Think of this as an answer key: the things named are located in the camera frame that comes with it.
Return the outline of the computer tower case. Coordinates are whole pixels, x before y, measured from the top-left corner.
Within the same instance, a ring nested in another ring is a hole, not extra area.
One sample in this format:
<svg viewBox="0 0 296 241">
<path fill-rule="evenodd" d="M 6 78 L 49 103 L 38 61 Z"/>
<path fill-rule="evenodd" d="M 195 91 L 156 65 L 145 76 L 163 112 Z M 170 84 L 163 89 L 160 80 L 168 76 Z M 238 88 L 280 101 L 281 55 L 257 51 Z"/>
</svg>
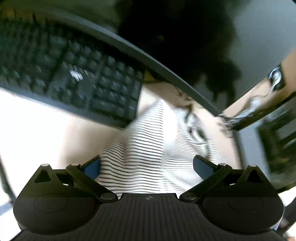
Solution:
<svg viewBox="0 0 296 241">
<path fill-rule="evenodd" d="M 287 102 L 266 115 L 258 126 L 270 182 L 275 189 L 295 184 L 295 103 Z"/>
</svg>

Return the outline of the black computer monitor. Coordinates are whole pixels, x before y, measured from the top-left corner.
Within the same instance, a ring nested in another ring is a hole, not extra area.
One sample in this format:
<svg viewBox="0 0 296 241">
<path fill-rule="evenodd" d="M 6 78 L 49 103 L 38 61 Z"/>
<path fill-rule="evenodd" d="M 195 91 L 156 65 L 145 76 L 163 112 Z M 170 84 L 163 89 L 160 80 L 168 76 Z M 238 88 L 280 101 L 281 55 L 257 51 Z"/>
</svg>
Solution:
<svg viewBox="0 0 296 241">
<path fill-rule="evenodd" d="M 243 97 L 295 49 L 295 1 L 1 1 L 58 9 L 132 43 L 219 110 Z"/>
</svg>

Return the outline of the black keyboard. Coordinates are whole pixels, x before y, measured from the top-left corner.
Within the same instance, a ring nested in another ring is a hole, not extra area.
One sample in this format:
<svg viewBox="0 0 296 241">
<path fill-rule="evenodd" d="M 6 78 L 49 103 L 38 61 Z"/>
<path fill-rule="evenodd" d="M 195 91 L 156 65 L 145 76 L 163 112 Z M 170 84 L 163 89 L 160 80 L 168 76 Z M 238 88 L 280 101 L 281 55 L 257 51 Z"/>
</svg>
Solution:
<svg viewBox="0 0 296 241">
<path fill-rule="evenodd" d="M 1 88 L 108 126 L 137 116 L 137 60 L 67 25 L 1 18 Z"/>
</svg>

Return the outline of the striped white garment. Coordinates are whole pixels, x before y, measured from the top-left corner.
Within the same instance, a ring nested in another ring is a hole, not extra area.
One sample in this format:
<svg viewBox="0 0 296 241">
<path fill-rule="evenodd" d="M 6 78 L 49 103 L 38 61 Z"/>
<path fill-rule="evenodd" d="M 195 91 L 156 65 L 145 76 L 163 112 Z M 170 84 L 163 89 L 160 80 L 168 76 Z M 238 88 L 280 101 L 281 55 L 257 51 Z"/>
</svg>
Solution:
<svg viewBox="0 0 296 241">
<path fill-rule="evenodd" d="M 193 159 L 218 163 L 219 149 L 197 115 L 158 100 L 134 120 L 100 155 L 96 181 L 117 196 L 124 193 L 175 193 L 202 181 Z"/>
</svg>

